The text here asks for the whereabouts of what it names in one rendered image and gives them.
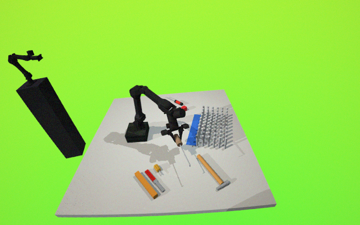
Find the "hammer with wooden handle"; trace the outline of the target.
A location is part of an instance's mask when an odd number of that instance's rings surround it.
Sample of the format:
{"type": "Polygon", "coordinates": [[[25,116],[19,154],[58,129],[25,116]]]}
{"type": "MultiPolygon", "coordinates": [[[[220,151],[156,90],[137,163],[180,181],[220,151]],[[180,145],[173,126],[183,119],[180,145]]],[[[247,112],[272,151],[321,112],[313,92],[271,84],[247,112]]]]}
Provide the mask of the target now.
{"type": "Polygon", "coordinates": [[[220,184],[218,187],[216,187],[216,190],[219,190],[220,188],[223,188],[224,186],[229,184],[229,181],[223,182],[220,177],[215,173],[215,171],[207,164],[207,162],[204,160],[204,158],[198,154],[197,158],[201,161],[201,163],[204,165],[204,167],[212,174],[212,176],[216,179],[216,181],[220,184]]]}

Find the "blue curved strip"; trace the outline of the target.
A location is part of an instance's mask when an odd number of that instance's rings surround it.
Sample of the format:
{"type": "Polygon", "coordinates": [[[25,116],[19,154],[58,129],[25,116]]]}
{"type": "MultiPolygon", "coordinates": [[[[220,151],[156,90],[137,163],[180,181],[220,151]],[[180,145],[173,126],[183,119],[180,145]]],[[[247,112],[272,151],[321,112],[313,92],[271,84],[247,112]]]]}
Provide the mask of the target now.
{"type": "Polygon", "coordinates": [[[186,145],[196,146],[196,135],[199,127],[198,124],[200,117],[201,115],[198,114],[194,115],[186,145]]]}

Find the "orange rectangular bar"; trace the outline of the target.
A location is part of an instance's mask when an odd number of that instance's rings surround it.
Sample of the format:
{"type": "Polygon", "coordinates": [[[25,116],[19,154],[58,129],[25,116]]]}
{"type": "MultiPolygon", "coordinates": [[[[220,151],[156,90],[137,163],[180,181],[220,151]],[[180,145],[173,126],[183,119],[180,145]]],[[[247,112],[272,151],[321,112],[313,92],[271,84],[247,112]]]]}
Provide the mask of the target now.
{"type": "Polygon", "coordinates": [[[158,194],[156,191],[150,186],[150,184],[146,181],[146,179],[140,174],[139,171],[135,173],[135,176],[138,178],[138,180],[141,182],[141,184],[146,188],[146,190],[149,192],[149,194],[155,199],[158,197],[158,194]]]}

